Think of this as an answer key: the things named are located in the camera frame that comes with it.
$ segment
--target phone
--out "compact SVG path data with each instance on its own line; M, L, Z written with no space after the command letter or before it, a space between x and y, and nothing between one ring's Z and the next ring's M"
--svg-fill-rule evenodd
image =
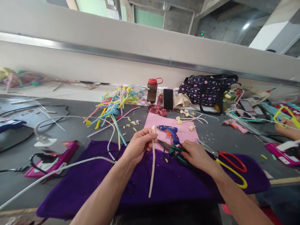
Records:
M174 110L174 91L172 89L163 90L163 108L167 111Z
M248 100L240 100L239 104L242 106L242 108L249 113L251 116L257 116L254 108L251 106L250 102Z

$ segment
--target ceiling light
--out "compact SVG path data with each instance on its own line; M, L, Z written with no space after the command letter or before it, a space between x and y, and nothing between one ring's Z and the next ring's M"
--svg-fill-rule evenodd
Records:
M247 23L247 24L243 27L243 29L244 29L244 30L247 29L247 28L249 27L249 25L250 25L250 24Z

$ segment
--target pink power strip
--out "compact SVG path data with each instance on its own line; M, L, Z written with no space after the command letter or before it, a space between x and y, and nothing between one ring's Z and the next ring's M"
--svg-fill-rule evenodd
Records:
M67 150L65 153L61 155L57 155L57 158L54 162L52 163L43 163L42 161L39 161L36 166L41 168L42 170L46 171L47 173L50 173L54 170L57 170L59 168L65 167L71 158L73 157L74 153L76 150L79 148L79 145L76 143L76 141L71 141L71 142L62 142L63 145L67 147ZM59 176L62 171L53 174L52 176ZM41 171L31 168L30 170L27 171L27 173L24 175L24 177L30 177L30 178L41 178L45 174L42 173Z
M280 160L284 165L286 166L299 166L300 160L298 160L294 156L288 156L286 153L280 151L278 148L276 148L279 144L277 143L270 143L266 144L265 147L276 156L278 160Z

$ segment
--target navy blue bag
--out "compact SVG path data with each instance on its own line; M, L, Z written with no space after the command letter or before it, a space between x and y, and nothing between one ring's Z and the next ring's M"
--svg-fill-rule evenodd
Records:
M179 93L187 94L192 104L200 106L200 110L205 112L202 106L213 107L218 103L221 113L223 113L223 93L230 89L232 84L238 82L237 75L213 75L213 76L190 76L187 77L179 87Z

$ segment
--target pink sheet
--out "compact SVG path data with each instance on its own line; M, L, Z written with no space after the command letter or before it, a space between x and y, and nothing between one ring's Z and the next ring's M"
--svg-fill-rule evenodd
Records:
M147 120L145 122L144 128L152 128L152 126L165 125L171 127L177 127L178 132L177 136L179 137L180 143L183 143L185 140L195 141L198 137L196 129L192 132L189 131L189 126L194 125L194 122L183 122L181 125L177 124L175 119L165 118L154 113L148 113ZM159 131L158 137L159 140L164 141L168 144L173 144L172 136L168 136L166 131ZM163 151L163 147L159 144L155 144L155 148Z

